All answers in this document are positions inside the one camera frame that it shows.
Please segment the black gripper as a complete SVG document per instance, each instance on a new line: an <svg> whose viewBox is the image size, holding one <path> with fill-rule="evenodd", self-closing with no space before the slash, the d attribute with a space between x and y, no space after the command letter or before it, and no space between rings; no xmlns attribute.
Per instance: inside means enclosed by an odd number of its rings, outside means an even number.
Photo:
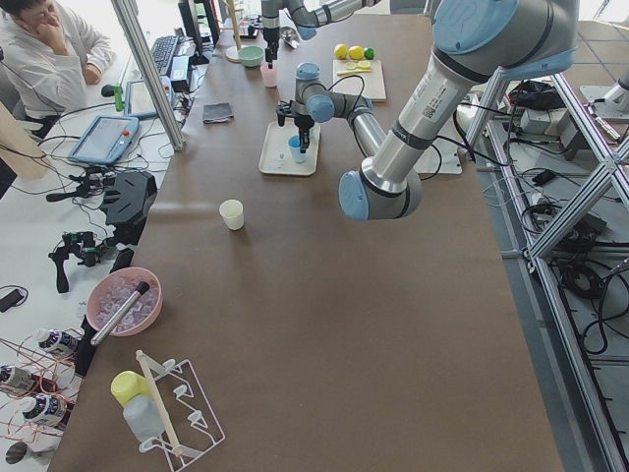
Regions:
<svg viewBox="0 0 629 472"><path fill-rule="evenodd" d="M306 152L310 146L311 127L313 126L313 118L308 114L308 111L298 102L294 100L284 101L280 100L275 108L277 123L280 127L285 125L288 118L294 121L294 124L299 128L299 149L300 152Z"/></svg>
<svg viewBox="0 0 629 472"><path fill-rule="evenodd" d="M264 27L262 33L266 42L265 62L267 68L272 69L275 60L275 49L279 45L279 28Z"/></svg>

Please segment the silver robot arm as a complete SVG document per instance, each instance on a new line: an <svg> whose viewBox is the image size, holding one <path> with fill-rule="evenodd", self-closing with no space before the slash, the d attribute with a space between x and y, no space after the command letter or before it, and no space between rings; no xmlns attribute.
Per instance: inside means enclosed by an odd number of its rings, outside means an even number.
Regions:
<svg viewBox="0 0 629 472"><path fill-rule="evenodd" d="M316 35L316 31L327 25L346 20L355 12L373 7L378 0L336 0L324 3L314 10L309 10L299 0L269 0L261 2L262 36L266 42L264 62L272 69L277 60L280 41L280 12L285 10L304 39Z"/></svg>
<svg viewBox="0 0 629 472"><path fill-rule="evenodd" d="M579 9L577 1L442 1L428 67L389 131L362 94L324 86L314 63L297 67L294 97L278 104L277 118L294 120L301 151L309 148L314 124L346 120L367 156L340 179L343 212L354 220L405 217L422 198L414 166L464 96L495 72L527 80L567 70L577 49Z"/></svg>

